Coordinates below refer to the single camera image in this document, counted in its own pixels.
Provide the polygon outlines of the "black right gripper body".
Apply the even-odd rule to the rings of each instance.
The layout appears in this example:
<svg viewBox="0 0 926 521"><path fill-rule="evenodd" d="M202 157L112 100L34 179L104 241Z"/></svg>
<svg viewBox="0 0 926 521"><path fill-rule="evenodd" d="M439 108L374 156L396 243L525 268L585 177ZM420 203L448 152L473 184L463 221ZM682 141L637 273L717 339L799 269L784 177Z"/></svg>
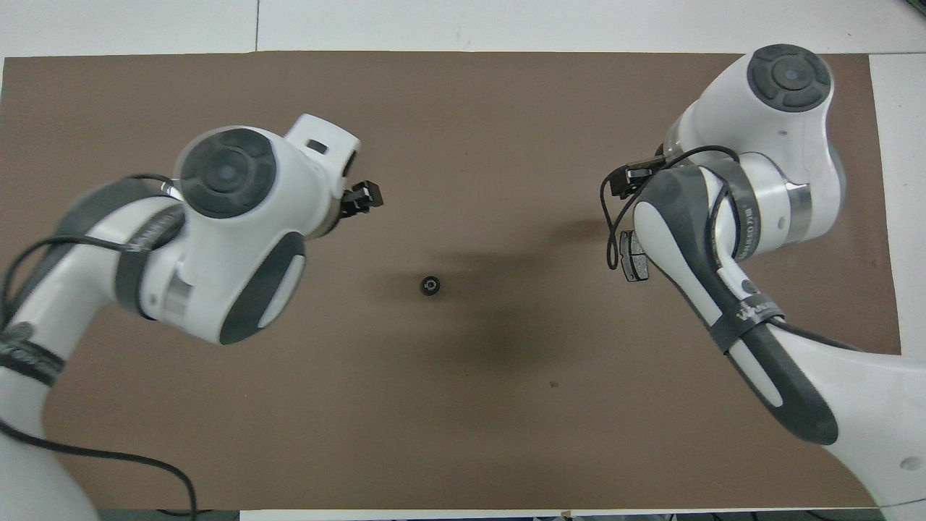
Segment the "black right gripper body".
<svg viewBox="0 0 926 521"><path fill-rule="evenodd" d="M666 164L665 156L646 158L644 161L632 161L622 165L611 172L611 195L626 199L633 195Z"/></svg>

